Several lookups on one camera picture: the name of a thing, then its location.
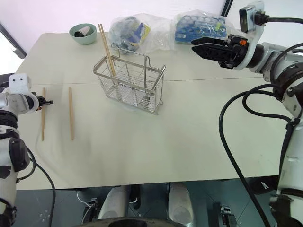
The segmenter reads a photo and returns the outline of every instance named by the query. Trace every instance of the green bowl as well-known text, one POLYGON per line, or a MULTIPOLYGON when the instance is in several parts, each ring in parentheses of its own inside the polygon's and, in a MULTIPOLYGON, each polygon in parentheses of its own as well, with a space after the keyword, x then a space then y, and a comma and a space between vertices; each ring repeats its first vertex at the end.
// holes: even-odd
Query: green bowl
POLYGON ((78 43, 82 45, 87 45, 93 43, 97 38, 97 29, 96 26, 92 24, 79 24, 70 29, 70 35, 71 37, 78 43), (89 35, 85 37, 75 37, 74 34, 76 31, 79 31, 80 29, 84 28, 85 26, 90 27, 89 35))

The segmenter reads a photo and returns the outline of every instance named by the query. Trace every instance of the wire basket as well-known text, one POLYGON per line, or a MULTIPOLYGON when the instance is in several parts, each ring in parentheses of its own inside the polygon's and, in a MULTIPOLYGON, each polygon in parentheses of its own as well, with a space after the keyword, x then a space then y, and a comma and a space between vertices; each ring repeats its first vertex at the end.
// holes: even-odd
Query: wire basket
POLYGON ((113 76, 107 57, 94 66, 100 84, 107 97, 154 113, 162 104, 162 88, 165 65, 161 70, 151 66, 147 55, 120 48, 119 56, 111 56, 116 75, 113 76), (143 65, 121 59, 120 50, 143 57, 143 65))

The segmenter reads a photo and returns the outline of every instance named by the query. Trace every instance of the wooden chopstick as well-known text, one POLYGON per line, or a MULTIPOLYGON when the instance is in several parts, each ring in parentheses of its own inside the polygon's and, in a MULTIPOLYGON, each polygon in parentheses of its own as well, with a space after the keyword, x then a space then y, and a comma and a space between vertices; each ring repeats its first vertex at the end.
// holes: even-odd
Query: wooden chopstick
MULTIPOLYGON (((42 97, 46 99, 46 88, 42 88, 42 97)), ((44 140, 44 128, 45 128, 45 106, 41 107, 41 141, 44 140)))
POLYGON ((72 110, 72 94, 71 87, 68 88, 69 106, 70 106, 70 127, 71 127, 71 140, 74 139, 74 115, 72 110))
POLYGON ((104 47, 105 47, 105 50, 106 50, 106 55, 107 55, 107 59, 108 59, 108 62, 109 62, 109 66, 111 68, 112 75, 115 76, 116 72, 115 72, 113 61, 110 57, 110 52, 109 52, 106 37, 105 37, 104 31, 103 31, 103 26, 102 26, 102 24, 98 24, 98 27, 99 27, 100 34, 102 36, 103 44, 104 44, 104 47))

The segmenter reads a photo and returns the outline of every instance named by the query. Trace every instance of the plastic bag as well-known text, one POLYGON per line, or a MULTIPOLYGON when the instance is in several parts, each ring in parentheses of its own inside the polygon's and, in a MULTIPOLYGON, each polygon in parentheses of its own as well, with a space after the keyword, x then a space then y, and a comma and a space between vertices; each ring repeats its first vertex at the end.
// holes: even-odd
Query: plastic bag
POLYGON ((175 40, 185 43, 201 37, 226 39, 229 34, 238 33, 226 17, 198 9, 178 14, 175 28, 175 40))
POLYGON ((140 53, 174 49, 172 20, 149 14, 137 14, 114 20, 109 29, 114 49, 119 47, 140 53))

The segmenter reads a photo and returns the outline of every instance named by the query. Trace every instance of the gray floor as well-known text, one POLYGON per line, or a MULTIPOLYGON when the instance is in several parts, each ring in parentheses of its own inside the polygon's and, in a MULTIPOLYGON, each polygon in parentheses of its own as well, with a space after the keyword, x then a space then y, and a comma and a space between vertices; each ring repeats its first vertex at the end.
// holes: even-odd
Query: gray floor
MULTIPOLYGON (((195 181, 185 183, 193 203, 197 227, 221 227, 218 218, 220 204, 229 205, 237 218, 238 227, 262 227, 254 205, 239 179, 226 181, 195 181)), ((79 196, 88 201, 97 197, 104 201, 110 187, 88 188, 79 192, 79 196)), ((164 183, 145 184, 141 189, 142 205, 138 210, 129 206, 128 216, 147 218, 166 218, 166 185, 164 183)), ((270 223, 274 225, 268 201, 274 191, 257 196, 270 223)), ((16 206, 17 221, 14 227, 45 227, 51 206, 50 190, 18 191, 16 206)), ((71 227, 81 223, 85 205, 77 199, 75 191, 57 190, 53 215, 54 227, 71 227)))

